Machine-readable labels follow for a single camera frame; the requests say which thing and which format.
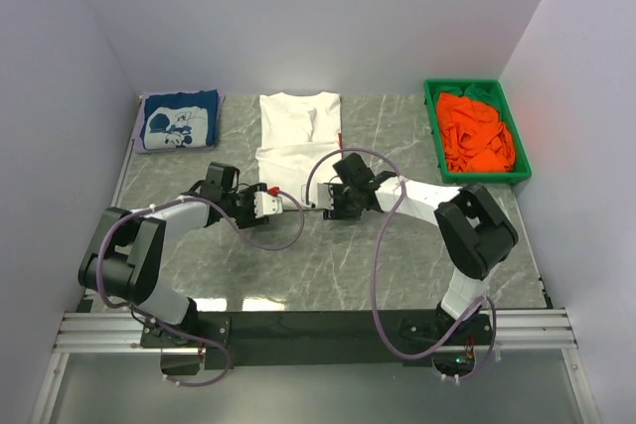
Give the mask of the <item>white t-shirt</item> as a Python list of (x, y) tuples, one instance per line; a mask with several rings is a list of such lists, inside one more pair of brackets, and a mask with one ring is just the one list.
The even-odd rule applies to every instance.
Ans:
[(342, 142), (341, 96), (320, 92), (309, 96), (286, 93), (259, 98), (261, 144), (255, 152), (258, 178), (298, 202), (301, 187), (329, 183)]

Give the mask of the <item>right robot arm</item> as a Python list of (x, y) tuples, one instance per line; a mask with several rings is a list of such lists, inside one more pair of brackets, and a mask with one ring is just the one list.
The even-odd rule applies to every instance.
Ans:
[(505, 261), (519, 235), (481, 184), (442, 187), (413, 181), (395, 171), (374, 173), (353, 152), (335, 162), (340, 183), (330, 188), (326, 219), (358, 219), (364, 211), (402, 214), (437, 226), (454, 270), (438, 310), (455, 321), (489, 289), (493, 269)]

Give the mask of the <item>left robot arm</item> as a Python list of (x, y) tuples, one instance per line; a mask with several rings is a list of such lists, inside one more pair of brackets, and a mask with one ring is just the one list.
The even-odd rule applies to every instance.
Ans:
[(164, 207), (109, 208), (79, 266), (79, 284), (119, 299), (169, 327), (200, 337), (195, 301), (160, 282), (164, 242), (224, 218), (238, 229), (266, 225), (282, 198), (264, 183), (239, 184), (239, 169), (211, 163), (206, 177)]

